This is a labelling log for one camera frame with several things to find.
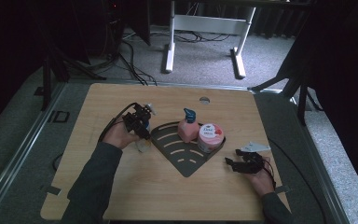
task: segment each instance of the blue cap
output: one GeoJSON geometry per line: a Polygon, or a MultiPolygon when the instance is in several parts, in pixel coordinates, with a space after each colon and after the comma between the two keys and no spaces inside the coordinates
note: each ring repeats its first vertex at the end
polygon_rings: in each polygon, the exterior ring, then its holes
{"type": "Polygon", "coordinates": [[[186,113],[187,123],[194,123],[194,121],[196,121],[196,112],[194,110],[187,109],[187,108],[185,108],[184,110],[186,113]]]}

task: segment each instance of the person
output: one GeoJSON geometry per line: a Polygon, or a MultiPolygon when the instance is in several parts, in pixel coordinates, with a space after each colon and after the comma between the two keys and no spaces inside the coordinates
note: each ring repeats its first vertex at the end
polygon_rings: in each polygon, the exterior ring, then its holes
{"type": "MultiPolygon", "coordinates": [[[[99,142],[79,177],[68,192],[70,200],[61,224],[103,223],[103,214],[109,205],[115,173],[129,143],[139,136],[128,133],[122,117],[118,118],[99,142]]],[[[245,175],[260,195],[268,223],[292,223],[290,212],[274,193],[268,173],[261,170],[255,175],[245,175]]]]}

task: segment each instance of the spray bottle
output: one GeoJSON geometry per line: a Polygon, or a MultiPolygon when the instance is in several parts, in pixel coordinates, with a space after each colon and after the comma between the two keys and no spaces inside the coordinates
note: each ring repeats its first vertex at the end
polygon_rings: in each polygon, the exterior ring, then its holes
{"type": "Polygon", "coordinates": [[[200,126],[196,122],[196,112],[185,108],[186,117],[178,124],[178,134],[185,143],[196,139],[199,135],[200,126]]]}

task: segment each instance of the gray carpet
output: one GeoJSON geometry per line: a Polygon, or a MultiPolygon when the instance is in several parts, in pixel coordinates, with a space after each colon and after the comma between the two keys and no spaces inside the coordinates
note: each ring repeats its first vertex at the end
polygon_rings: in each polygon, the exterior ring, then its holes
{"type": "MultiPolygon", "coordinates": [[[[228,57],[229,49],[238,42],[237,36],[219,42],[177,42],[173,72],[170,74],[165,74],[161,66],[165,60],[164,50],[168,37],[153,36],[150,47],[138,37],[126,40],[134,47],[134,65],[152,75],[158,83],[233,88],[254,86],[274,77],[294,41],[280,37],[265,39],[262,36],[249,36],[243,53],[248,77],[238,80],[234,76],[232,61],[228,57]]],[[[120,52],[130,59],[130,49],[127,45],[122,45],[120,52]]],[[[101,58],[93,60],[94,63],[102,61],[101,58]]],[[[135,80],[128,71],[120,68],[123,66],[124,64],[118,61],[116,65],[107,67],[110,69],[100,75],[108,77],[107,82],[115,82],[117,79],[135,80]]],[[[93,81],[85,75],[73,74],[55,106],[55,110],[70,112],[70,118],[67,123],[45,124],[6,197],[0,203],[0,223],[55,223],[46,221],[39,215],[46,197],[46,193],[41,191],[40,187],[52,181],[54,170],[51,163],[65,149],[91,82],[93,81]]],[[[40,85],[41,73],[38,71],[24,83],[0,118],[0,174],[40,114],[41,98],[33,96],[35,88],[40,85]]],[[[284,83],[278,83],[271,88],[282,89],[283,86],[284,83]]],[[[296,162],[296,166],[304,173],[321,202],[327,223],[335,223],[310,165],[307,148],[304,146],[304,136],[310,138],[310,135],[305,127],[298,124],[295,116],[296,107],[287,99],[272,93],[259,93],[255,99],[268,137],[278,143],[279,147],[296,162]]],[[[322,212],[294,165],[277,146],[271,144],[271,147],[283,184],[292,189],[287,197],[296,223],[323,223],[322,212]]]]}

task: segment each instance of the black tray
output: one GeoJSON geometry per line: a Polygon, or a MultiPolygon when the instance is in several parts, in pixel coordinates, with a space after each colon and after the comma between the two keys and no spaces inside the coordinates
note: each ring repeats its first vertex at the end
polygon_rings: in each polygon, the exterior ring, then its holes
{"type": "Polygon", "coordinates": [[[211,153],[203,152],[197,145],[197,139],[184,143],[177,133],[179,121],[162,124],[151,132],[153,145],[184,176],[189,177],[207,160],[219,151],[226,142],[224,138],[219,148],[211,153]]]}

